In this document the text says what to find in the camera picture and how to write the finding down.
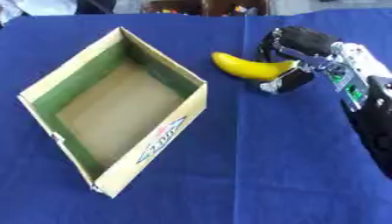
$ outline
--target yellow banana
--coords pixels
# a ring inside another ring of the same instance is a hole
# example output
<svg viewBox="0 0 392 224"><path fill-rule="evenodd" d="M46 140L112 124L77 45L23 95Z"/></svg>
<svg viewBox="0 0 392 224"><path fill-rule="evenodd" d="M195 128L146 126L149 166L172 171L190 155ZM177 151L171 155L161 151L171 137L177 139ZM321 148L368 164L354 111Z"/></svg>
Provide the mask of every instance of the yellow banana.
<svg viewBox="0 0 392 224"><path fill-rule="evenodd" d="M263 63L240 59L224 52L213 52L213 62L228 74L245 79L272 81L297 65L295 60Z"/></svg>

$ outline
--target box wall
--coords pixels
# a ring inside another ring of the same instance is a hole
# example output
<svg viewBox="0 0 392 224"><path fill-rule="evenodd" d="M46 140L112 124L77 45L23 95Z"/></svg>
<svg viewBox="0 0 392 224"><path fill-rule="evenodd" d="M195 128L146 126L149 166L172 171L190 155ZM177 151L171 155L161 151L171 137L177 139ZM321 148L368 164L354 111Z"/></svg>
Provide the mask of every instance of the box wall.
<svg viewBox="0 0 392 224"><path fill-rule="evenodd" d="M147 137L132 148L120 160L107 169L96 181L101 192L114 198L138 173L144 169L181 131L189 125L207 105L207 84L203 84L195 93L186 99L175 111L167 116ZM185 117L171 139L162 149L139 162L149 144L158 140L159 128Z"/></svg>

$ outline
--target blue tablecloth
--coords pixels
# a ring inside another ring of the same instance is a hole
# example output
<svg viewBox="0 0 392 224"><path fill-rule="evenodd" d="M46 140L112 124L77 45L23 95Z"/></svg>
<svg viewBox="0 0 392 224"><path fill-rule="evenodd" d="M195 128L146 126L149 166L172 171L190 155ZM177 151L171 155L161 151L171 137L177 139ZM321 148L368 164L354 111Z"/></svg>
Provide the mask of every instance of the blue tablecloth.
<svg viewBox="0 0 392 224"><path fill-rule="evenodd" d="M124 26L206 79L208 109L117 198L90 192L17 101L24 88ZM279 96L218 70L272 28L303 25L366 45L392 68L392 10L294 17L23 17L0 31L0 223L391 223L392 180L325 77Z"/></svg>

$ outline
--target robotic hand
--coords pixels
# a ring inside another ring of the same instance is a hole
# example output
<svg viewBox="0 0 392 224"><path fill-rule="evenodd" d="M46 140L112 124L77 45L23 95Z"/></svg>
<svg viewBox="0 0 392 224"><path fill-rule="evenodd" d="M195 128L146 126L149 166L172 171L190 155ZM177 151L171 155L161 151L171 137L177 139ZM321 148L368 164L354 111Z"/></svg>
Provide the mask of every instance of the robotic hand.
<svg viewBox="0 0 392 224"><path fill-rule="evenodd" d="M274 80L256 82L271 94L299 88L314 74L325 74L335 86L351 124L381 170L392 178L392 73L363 45L303 27L276 28L257 49L260 61L276 56L296 66Z"/></svg>

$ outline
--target open box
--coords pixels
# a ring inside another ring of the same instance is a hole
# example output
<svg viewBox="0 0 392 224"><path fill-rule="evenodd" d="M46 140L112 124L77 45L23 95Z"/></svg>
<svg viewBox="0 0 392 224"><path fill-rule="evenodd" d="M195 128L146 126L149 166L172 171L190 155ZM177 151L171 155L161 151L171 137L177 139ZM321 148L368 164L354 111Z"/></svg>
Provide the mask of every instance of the open box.
<svg viewBox="0 0 392 224"><path fill-rule="evenodd" d="M18 99L92 189L114 198L207 103L207 84L122 27Z"/></svg>

